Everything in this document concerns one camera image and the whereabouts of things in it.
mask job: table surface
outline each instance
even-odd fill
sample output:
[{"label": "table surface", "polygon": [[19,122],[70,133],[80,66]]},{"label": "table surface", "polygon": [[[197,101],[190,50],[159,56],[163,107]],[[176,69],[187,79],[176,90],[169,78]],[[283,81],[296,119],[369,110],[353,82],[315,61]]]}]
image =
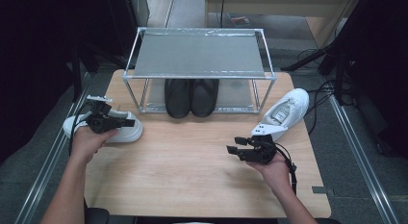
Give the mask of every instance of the table surface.
[{"label": "table surface", "polygon": [[[138,114],[122,74],[123,70],[115,72],[106,95],[114,99],[113,110],[137,116],[143,134],[135,142],[109,143],[95,154],[87,168],[90,207],[135,216],[286,216],[261,174],[229,155],[225,146],[234,145],[234,137],[250,137],[268,108],[293,88],[289,74],[276,73],[277,81],[260,114],[213,113],[202,118],[190,113],[181,119],[166,113]],[[144,80],[129,83],[141,94]],[[262,92],[268,81],[257,84]],[[328,217],[326,194],[312,191],[323,183],[304,121],[278,142],[298,167],[297,196],[312,216]]]}]

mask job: white shoe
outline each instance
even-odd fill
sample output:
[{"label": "white shoe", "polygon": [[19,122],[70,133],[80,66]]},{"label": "white shoe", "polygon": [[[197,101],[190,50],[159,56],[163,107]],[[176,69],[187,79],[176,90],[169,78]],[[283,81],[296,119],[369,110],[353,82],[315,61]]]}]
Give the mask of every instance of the white shoe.
[{"label": "white shoe", "polygon": [[308,108],[309,94],[302,88],[295,88],[265,113],[251,135],[272,135],[273,140],[277,140],[303,118]]},{"label": "white shoe", "polygon": [[[141,136],[141,133],[143,131],[143,126],[141,122],[131,113],[131,112],[117,112],[110,110],[108,112],[109,116],[113,117],[120,117],[120,118],[126,118],[126,119],[132,119],[135,120],[135,125],[133,127],[121,127],[118,128],[118,132],[114,137],[111,137],[107,139],[107,143],[112,143],[112,142],[131,142],[139,139]],[[83,114],[80,114],[78,116],[78,121],[81,120],[83,117]],[[75,116],[71,116],[67,118],[63,124],[64,128],[64,133],[66,136],[71,137],[71,130],[72,130],[72,123],[74,122]],[[81,127],[81,126],[87,126],[86,121],[82,121],[75,127],[75,131]]]}]

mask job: floor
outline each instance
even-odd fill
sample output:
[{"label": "floor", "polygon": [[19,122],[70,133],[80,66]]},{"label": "floor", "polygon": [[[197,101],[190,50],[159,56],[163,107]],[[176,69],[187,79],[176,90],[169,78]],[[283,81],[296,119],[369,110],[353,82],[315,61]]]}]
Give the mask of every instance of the floor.
[{"label": "floor", "polygon": [[[151,12],[149,27],[200,27],[204,23],[201,0],[148,2]],[[250,21],[248,28],[266,30],[275,71],[310,55],[316,49],[302,17],[246,17]],[[219,18],[219,13],[211,13],[209,27],[218,27]],[[234,27],[228,15],[223,18],[224,27]],[[99,62],[99,72],[84,77],[84,83],[89,82],[88,94],[103,95],[113,71],[117,69],[114,64],[102,59]],[[290,73],[295,87],[313,90],[325,80],[333,78],[319,75],[319,62],[308,63]],[[13,223],[15,220],[16,223],[38,223],[40,220],[58,186],[67,160],[67,144],[60,136],[60,128],[72,106],[75,106],[71,98],[72,88],[44,119],[32,141],[0,166],[0,223]],[[310,113],[304,119],[310,130],[315,115]],[[316,121],[316,129],[310,134],[310,139],[332,209],[331,217],[342,223],[408,223],[408,178],[404,171],[408,161],[400,157],[387,158],[378,153],[376,142],[356,107],[338,107],[331,98],[319,106]],[[44,162],[52,163],[45,167]],[[50,172],[43,174],[42,167]],[[377,191],[383,192],[379,197],[387,198],[390,206],[382,204],[384,201],[378,199]],[[111,223],[134,221],[134,217],[128,216],[111,218]]]}]

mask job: cable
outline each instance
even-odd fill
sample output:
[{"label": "cable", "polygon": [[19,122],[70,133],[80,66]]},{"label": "cable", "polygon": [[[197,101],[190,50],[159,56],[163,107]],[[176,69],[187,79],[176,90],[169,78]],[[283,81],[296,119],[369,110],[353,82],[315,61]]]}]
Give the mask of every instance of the cable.
[{"label": "cable", "polygon": [[222,28],[222,15],[224,14],[224,1],[225,0],[222,0],[222,4],[221,4],[221,21],[219,22],[220,23],[220,27]]},{"label": "cable", "polygon": [[[269,147],[273,149],[276,149],[276,151],[279,152],[283,156],[283,158],[285,159],[285,163],[287,167],[289,168],[289,173],[291,174],[291,186],[292,186],[293,193],[296,194],[296,185],[297,185],[297,179],[296,179],[296,173],[295,173],[296,165],[294,165],[294,163],[292,162],[292,158],[291,158],[291,155],[289,154],[289,151],[285,147],[283,147],[283,145],[276,143],[276,142],[275,142],[275,146],[265,141],[260,141],[260,143],[264,145],[268,145]],[[277,148],[276,145],[284,149],[287,154],[285,154],[281,149]]]},{"label": "cable", "polygon": [[[312,52],[312,55],[313,55],[314,53],[318,52],[318,49],[305,49],[305,50],[301,51],[301,52],[297,55],[297,61],[298,61],[298,62],[300,62],[300,56],[301,56],[302,54],[306,53],[306,52]],[[313,62],[314,62],[315,64],[317,64],[317,65],[320,65],[320,63],[317,62],[316,60],[313,60]],[[305,67],[305,68],[313,68],[313,67],[310,67],[310,66],[307,66],[307,65],[304,65],[304,67]]]},{"label": "cable", "polygon": [[[216,9],[218,9],[218,1],[217,0],[214,0],[214,2],[216,3]],[[218,22],[218,25],[220,25],[220,23],[219,23],[219,18],[218,18],[218,11],[216,10],[216,19],[217,19],[217,22]]]},{"label": "cable", "polygon": [[[314,97],[314,105],[309,108],[305,115],[309,114],[311,111],[314,111],[314,120],[312,123],[312,127],[309,130],[308,134],[310,135],[316,128],[317,122],[318,122],[318,106],[322,105],[323,103],[325,103],[332,95],[335,94],[335,88],[334,87],[325,87],[327,84],[331,84],[331,83],[335,83],[336,80],[329,80],[324,82],[318,89],[314,89],[314,90],[308,90],[307,92],[314,92],[315,93],[315,97]],[[323,97],[321,97],[318,100],[318,95],[321,92],[325,92],[326,95],[324,95]],[[342,89],[342,94],[351,94],[351,89],[347,88],[347,89]],[[353,103],[344,103],[345,106],[352,106]]]},{"label": "cable", "polygon": [[319,100],[318,100],[318,95],[319,95],[320,92],[327,92],[327,89],[330,88],[330,87],[324,87],[324,86],[331,83],[331,82],[334,82],[334,81],[335,80],[326,81],[323,84],[321,84],[321,86],[318,89],[312,90],[312,91],[316,92],[315,93],[315,98],[314,98],[314,106],[311,107],[310,109],[308,109],[306,111],[306,113],[305,113],[305,115],[306,115],[309,112],[311,112],[312,110],[315,110],[313,125],[312,125],[312,128],[309,130],[308,135],[310,135],[315,130],[316,124],[318,123],[318,106],[323,104],[328,98],[330,98],[331,95],[334,94],[334,88],[333,88],[333,90],[329,91],[328,94],[326,94],[324,97],[320,98]]}]

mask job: human hand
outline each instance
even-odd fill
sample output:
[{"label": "human hand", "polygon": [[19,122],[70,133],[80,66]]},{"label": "human hand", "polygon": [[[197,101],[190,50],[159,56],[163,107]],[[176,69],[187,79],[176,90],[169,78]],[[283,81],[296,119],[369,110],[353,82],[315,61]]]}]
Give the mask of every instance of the human hand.
[{"label": "human hand", "polygon": [[246,162],[246,164],[262,174],[262,177],[274,194],[279,191],[291,189],[289,168],[286,165],[285,158],[280,153],[276,153],[272,161],[268,164],[256,162]]},{"label": "human hand", "polygon": [[107,139],[115,136],[117,129],[110,130],[103,134],[97,134],[89,126],[78,128],[72,141],[71,157],[73,160],[88,163],[93,158],[93,154],[105,145]]}]

